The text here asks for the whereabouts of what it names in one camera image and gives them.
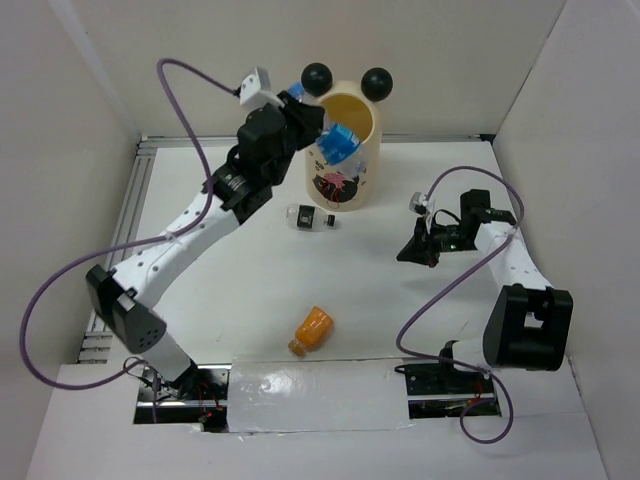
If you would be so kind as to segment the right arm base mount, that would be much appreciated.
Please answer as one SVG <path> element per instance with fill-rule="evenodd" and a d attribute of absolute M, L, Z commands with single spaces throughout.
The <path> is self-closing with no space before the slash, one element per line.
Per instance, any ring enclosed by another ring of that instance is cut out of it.
<path fill-rule="evenodd" d="M 492 381 L 480 373 L 434 362 L 401 364 L 394 372 L 405 380 L 412 420 L 459 417 L 469 406 L 467 416 L 501 414 Z"/>

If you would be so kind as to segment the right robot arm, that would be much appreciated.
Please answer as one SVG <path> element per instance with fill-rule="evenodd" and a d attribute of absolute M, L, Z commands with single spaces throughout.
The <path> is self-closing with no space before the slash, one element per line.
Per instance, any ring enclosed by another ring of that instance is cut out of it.
<path fill-rule="evenodd" d="M 413 195 L 409 209 L 418 218 L 398 261 L 433 268 L 442 253 L 477 251 L 489 260 L 498 289 L 482 336 L 451 340 L 441 350 L 450 359 L 436 369 L 440 387 L 460 391 L 469 383 L 473 367 L 558 370 L 564 360 L 573 298 L 540 273 L 514 215 L 493 208 L 490 193 L 477 189 L 460 196 L 460 216 L 452 225 L 436 222 L 435 203 L 423 193 Z"/>

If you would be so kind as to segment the orange juice bottle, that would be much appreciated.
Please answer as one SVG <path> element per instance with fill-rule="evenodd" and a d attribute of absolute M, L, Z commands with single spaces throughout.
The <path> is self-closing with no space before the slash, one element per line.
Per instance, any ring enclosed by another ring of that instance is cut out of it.
<path fill-rule="evenodd" d="M 288 343 L 289 351 L 297 357 L 319 349 L 334 330 L 334 320 L 323 309 L 314 306 L 296 329 Z"/>

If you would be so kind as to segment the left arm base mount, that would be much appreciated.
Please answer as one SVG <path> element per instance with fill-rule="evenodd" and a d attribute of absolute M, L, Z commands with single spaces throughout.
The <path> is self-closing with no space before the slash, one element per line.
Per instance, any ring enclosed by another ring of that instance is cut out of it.
<path fill-rule="evenodd" d="M 135 425 L 192 424 L 206 433 L 227 433 L 230 364 L 200 365 L 186 387 L 171 387 L 148 367 L 129 374 L 137 381 Z"/>

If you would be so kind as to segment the black label clear bottle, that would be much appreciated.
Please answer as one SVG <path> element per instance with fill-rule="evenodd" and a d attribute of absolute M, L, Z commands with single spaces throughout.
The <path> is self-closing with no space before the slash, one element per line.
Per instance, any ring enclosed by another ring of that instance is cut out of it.
<path fill-rule="evenodd" d="M 333 229 L 336 226 L 336 217 L 311 205 L 290 204 L 286 209 L 286 222 L 292 229 L 318 232 Z"/>

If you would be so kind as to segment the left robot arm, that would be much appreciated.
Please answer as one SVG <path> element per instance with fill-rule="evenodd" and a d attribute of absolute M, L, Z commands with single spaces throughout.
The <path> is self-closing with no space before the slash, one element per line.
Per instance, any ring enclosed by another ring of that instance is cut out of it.
<path fill-rule="evenodd" d="M 127 350 L 144 359 L 176 399 L 196 390 L 196 363 L 176 343 L 154 311 L 165 291 L 192 263 L 245 223 L 284 181 L 296 152 L 310 146 L 324 127 L 325 110 L 288 92 L 281 105 L 248 114 L 237 143 L 201 191 L 163 232 L 161 243 L 138 251 L 112 270 L 94 266 L 86 275 L 96 314 Z"/>

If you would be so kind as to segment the blue label bottle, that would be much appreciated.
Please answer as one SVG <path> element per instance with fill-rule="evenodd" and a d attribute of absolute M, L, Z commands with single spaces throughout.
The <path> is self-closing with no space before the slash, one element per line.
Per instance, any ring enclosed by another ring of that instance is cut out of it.
<path fill-rule="evenodd" d="M 309 179 L 327 173 L 354 179 L 363 173 L 368 163 L 363 143 L 372 133 L 374 115 L 356 83 L 338 81 L 318 98 L 306 91 L 301 81 L 288 91 L 305 94 L 305 104 L 324 107 L 328 116 L 325 130 L 306 150 Z"/>

